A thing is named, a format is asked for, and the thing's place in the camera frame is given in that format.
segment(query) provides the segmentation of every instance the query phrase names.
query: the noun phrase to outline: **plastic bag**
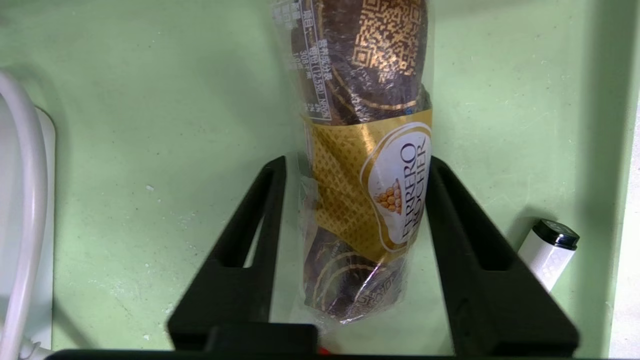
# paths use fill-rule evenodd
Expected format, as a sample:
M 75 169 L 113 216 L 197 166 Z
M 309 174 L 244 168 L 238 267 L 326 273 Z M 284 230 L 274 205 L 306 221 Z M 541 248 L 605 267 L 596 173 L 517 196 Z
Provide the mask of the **plastic bag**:
M 404 288 L 431 157 L 431 102 L 421 83 L 427 5 L 271 5 L 306 132 L 304 303 L 343 324 L 391 306 Z

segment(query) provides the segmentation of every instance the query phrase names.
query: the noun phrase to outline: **brown wrapper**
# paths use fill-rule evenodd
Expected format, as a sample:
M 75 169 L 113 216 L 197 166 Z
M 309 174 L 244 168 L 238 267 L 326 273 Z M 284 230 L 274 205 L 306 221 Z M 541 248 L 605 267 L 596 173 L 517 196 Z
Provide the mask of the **brown wrapper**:
M 287 11 L 295 20 L 291 51 L 306 101 L 308 128 L 368 124 L 431 109 L 429 94 L 421 84 L 428 28 L 426 0 L 299 0 Z M 361 201 L 349 200 L 349 194 L 335 185 L 341 176 L 348 176 L 342 174 L 359 169 L 349 168 L 353 166 L 336 155 L 336 166 L 346 169 L 333 175 L 333 183 L 323 181 L 321 172 L 326 169 L 320 170 L 314 158 L 313 144 L 318 139 L 309 142 L 310 172 L 318 180 L 318 189 L 316 199 L 303 201 L 318 210 L 311 219 L 303 219 L 309 222 L 305 236 L 310 241 L 303 274 L 305 303 L 348 323 L 397 301 L 406 249 L 391 256 L 380 246 L 376 228 L 364 241 L 381 250 L 364 253 L 362 239 L 344 239 L 335 234 L 338 230 L 329 229 L 322 218 L 327 215 L 320 209 L 326 213 L 336 197 L 347 199 L 337 208 Z M 397 210 L 394 204 L 384 205 L 401 214 L 401 201 L 396 201 Z M 336 220 L 346 227 L 358 221 L 353 212 L 345 213 L 350 217 L 346 221 L 340 219 L 337 208 L 332 208 Z

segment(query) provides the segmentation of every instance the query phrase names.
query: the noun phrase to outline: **white cable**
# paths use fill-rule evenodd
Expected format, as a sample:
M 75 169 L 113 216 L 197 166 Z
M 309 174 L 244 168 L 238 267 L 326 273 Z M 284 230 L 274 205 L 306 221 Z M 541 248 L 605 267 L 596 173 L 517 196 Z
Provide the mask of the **white cable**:
M 0 70 L 0 96 L 15 121 L 22 158 L 22 239 L 18 269 L 0 338 L 0 360 L 19 358 L 31 293 L 38 272 L 47 211 L 47 160 L 38 114 L 24 89 Z

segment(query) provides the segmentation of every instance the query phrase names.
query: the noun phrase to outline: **black marker cap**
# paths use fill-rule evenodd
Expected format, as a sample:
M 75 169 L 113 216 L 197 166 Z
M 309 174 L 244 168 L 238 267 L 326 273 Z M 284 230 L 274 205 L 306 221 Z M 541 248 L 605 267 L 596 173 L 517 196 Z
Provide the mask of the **black marker cap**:
M 580 236 L 567 225 L 552 220 L 540 219 L 536 225 L 533 225 L 532 230 L 543 241 L 553 246 L 567 250 L 578 248 L 576 244 L 578 244 Z

